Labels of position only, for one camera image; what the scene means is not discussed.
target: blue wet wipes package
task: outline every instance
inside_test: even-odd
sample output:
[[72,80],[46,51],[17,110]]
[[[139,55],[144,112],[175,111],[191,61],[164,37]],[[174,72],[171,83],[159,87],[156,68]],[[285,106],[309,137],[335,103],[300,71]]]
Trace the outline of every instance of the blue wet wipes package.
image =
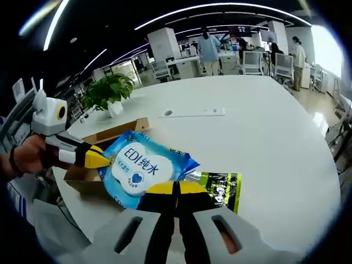
[[111,165],[98,169],[99,176],[108,193],[125,208],[137,208],[151,186],[183,180],[199,166],[188,153],[166,148],[135,131],[121,135],[103,156]]

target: snack package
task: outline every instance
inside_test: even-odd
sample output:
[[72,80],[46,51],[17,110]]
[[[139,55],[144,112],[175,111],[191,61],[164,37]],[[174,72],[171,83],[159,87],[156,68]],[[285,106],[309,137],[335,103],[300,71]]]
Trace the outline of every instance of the snack package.
[[212,172],[191,172],[185,176],[186,181],[202,185],[216,207],[227,207],[235,213],[240,201],[241,178],[239,173]]

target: office chair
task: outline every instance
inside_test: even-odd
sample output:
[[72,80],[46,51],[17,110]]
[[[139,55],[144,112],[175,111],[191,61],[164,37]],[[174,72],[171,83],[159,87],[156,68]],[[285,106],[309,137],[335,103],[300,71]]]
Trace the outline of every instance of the office chair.
[[293,79],[293,57],[276,53],[275,60],[274,78],[291,93],[287,83]]
[[155,79],[164,82],[168,81],[168,78],[171,76],[168,65],[165,60],[161,60],[159,62],[152,62],[152,72]]
[[263,75],[263,53],[258,51],[244,51],[242,70],[244,75]]
[[314,91],[314,88],[317,90],[320,90],[320,87],[318,87],[318,85],[322,85],[323,68],[319,64],[315,65],[314,72],[313,74],[311,74],[310,77],[313,81],[313,91]]

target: wristband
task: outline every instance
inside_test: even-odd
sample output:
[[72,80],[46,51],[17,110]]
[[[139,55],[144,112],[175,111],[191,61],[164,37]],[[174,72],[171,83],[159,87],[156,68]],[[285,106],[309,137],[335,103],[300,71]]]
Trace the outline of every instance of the wristband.
[[18,173],[18,178],[21,178],[23,176],[23,172],[20,171],[20,169],[17,167],[15,163],[15,157],[14,157],[15,148],[16,146],[11,148],[9,162],[11,164],[12,169]]

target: human hand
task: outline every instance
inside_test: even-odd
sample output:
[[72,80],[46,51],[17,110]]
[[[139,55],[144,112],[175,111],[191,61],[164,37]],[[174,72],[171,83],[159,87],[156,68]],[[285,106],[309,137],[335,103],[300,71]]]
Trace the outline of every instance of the human hand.
[[[46,149],[45,138],[33,135],[27,138],[22,145],[14,149],[14,163],[19,172],[16,172],[9,162],[9,155],[1,156],[1,168],[5,172],[8,181],[12,180],[19,173],[36,173],[44,166],[57,166],[64,169],[70,167],[69,164],[59,161],[57,150]],[[45,164],[45,160],[50,160],[51,164]]]

